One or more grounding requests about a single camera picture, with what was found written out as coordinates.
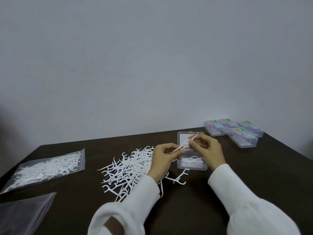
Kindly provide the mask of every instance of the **white sleeve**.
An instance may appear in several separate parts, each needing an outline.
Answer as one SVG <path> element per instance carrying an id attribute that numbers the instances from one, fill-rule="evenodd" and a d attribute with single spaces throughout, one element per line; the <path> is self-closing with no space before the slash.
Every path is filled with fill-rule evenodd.
<path id="1" fill-rule="evenodd" d="M 228 164 L 215 169 L 208 184 L 229 215 L 227 235 L 300 235 L 290 217 L 272 203 L 257 197 Z"/>
<path id="2" fill-rule="evenodd" d="M 88 235 L 111 235 L 104 226 L 115 217 L 124 227 L 125 234 L 144 235 L 145 222 L 150 210 L 160 198 L 160 190 L 148 175 L 143 176 L 123 202 L 111 202 L 101 206 L 90 222 Z"/>

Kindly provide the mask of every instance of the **dark wooden table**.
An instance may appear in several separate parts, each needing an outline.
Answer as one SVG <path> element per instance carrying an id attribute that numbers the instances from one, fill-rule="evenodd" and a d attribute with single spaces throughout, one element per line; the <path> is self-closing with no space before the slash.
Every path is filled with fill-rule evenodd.
<path id="1" fill-rule="evenodd" d="M 60 156 L 85 148 L 86 169 L 34 186 L 0 195 L 0 203 L 57 192 L 35 235 L 86 234 L 96 210 L 115 200 L 102 189 L 101 169 L 113 157 L 128 155 L 135 149 L 177 142 L 177 133 L 204 132 L 204 128 L 103 138 L 79 142 L 43 145 L 21 163 Z M 301 233 L 313 233 L 313 162 L 288 146 L 264 134 L 255 148 L 241 149 L 227 136 L 216 137 L 222 145 L 226 162 L 260 198 L 272 202 L 290 216 Z M 0 178 L 0 188 L 17 169 L 16 165 Z M 176 163 L 170 176 L 183 170 Z M 155 204 L 146 222 L 146 234 L 226 234 L 229 220 L 222 203 L 208 186 L 210 170 L 190 170 L 185 185 L 163 180 L 164 196 Z"/>

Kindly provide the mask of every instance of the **pile of floss picks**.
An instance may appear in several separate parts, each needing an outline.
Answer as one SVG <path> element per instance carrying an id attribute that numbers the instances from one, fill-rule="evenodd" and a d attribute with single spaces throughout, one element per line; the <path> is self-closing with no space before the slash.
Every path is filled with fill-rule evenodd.
<path id="1" fill-rule="evenodd" d="M 188 146 L 188 144 L 179 146 L 173 152 L 179 149 L 183 149 L 185 146 Z M 105 176 L 105 179 L 102 182 L 106 184 L 103 185 L 104 193 L 110 191 L 116 195 L 115 201 L 119 202 L 126 198 L 132 191 L 133 187 L 138 183 L 140 178 L 143 175 L 146 175 L 150 170 L 153 149 L 155 148 L 150 146 L 145 147 L 143 150 L 136 149 L 131 153 L 130 156 L 122 153 L 122 160 L 115 161 L 115 159 L 113 159 L 111 165 L 99 169 L 103 170 L 102 174 Z M 188 175 L 188 171 L 189 169 L 185 169 L 184 172 L 175 179 L 168 177 L 169 172 L 167 171 L 162 180 L 168 179 L 172 180 L 173 183 L 177 182 L 181 185 L 184 185 L 186 182 L 181 179 L 181 176 Z M 163 196 L 162 180 L 158 183 L 161 186 L 161 197 Z"/>
<path id="2" fill-rule="evenodd" d="M 2 193 L 39 183 L 56 177 L 64 176 L 84 169 L 84 149 L 64 156 L 28 161 L 21 164 Z"/>

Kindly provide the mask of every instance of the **plastic bag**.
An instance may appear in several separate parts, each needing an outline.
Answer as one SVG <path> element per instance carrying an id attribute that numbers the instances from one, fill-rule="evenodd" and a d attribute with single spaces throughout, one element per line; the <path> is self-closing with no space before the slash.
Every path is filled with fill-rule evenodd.
<path id="1" fill-rule="evenodd" d="M 85 149 L 59 157 L 28 161 L 19 165 L 0 194 L 84 169 Z"/>
<path id="2" fill-rule="evenodd" d="M 0 204 L 0 235 L 32 235 L 56 193 Z"/>

